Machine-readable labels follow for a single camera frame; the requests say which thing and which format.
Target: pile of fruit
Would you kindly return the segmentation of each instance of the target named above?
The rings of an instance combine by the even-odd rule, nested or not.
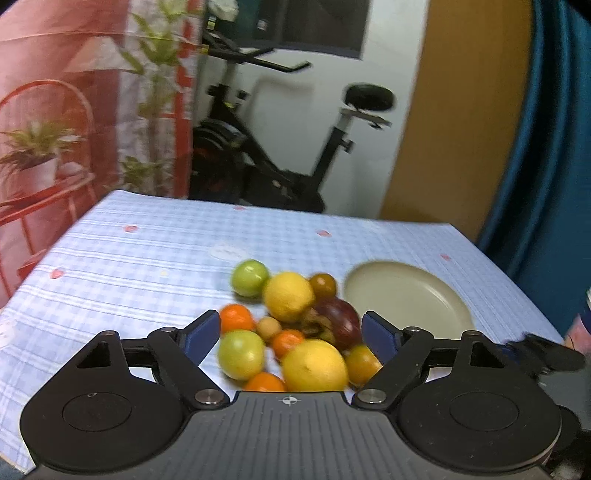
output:
[[[219,313],[221,370],[244,382],[243,390],[269,392],[339,391],[363,386],[381,368],[362,343],[359,315],[337,298],[335,279],[319,273],[271,276],[265,265],[247,260],[236,267],[231,285],[242,297],[262,298],[268,316],[257,322],[244,305]],[[272,349],[283,379],[265,372],[265,349]]]

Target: small orange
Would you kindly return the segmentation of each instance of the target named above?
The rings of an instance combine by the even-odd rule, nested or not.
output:
[[[231,303],[220,310],[222,335],[232,330],[254,330],[255,321],[244,305]]]
[[[284,392],[285,384],[278,376],[261,372],[244,385],[244,390],[247,392]]]
[[[271,347],[275,352],[275,358],[280,361],[288,352],[292,351],[296,345],[299,345],[304,340],[304,334],[298,330],[287,329],[279,332],[271,342]]]

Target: blue checkered tablecloth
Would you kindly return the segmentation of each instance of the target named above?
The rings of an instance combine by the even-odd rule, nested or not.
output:
[[[273,272],[327,271],[342,284],[368,260],[423,268],[452,286],[492,340],[561,341],[548,320],[450,225],[381,222],[113,192],[79,220],[0,314],[0,457],[33,462],[19,434],[25,403],[102,330],[122,338],[183,327],[234,301],[229,277],[256,258]],[[256,316],[260,305],[249,306]],[[202,368],[230,396],[212,351]]]

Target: curtain fold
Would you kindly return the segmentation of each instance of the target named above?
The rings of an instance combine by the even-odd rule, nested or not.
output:
[[[532,8],[522,117],[477,245],[564,333],[591,285],[591,26],[564,0]]]

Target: white flower pot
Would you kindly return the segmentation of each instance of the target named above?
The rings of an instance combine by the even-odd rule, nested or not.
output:
[[[33,195],[48,189],[56,182],[58,158],[54,157],[40,165],[18,172],[18,190],[25,195]]]

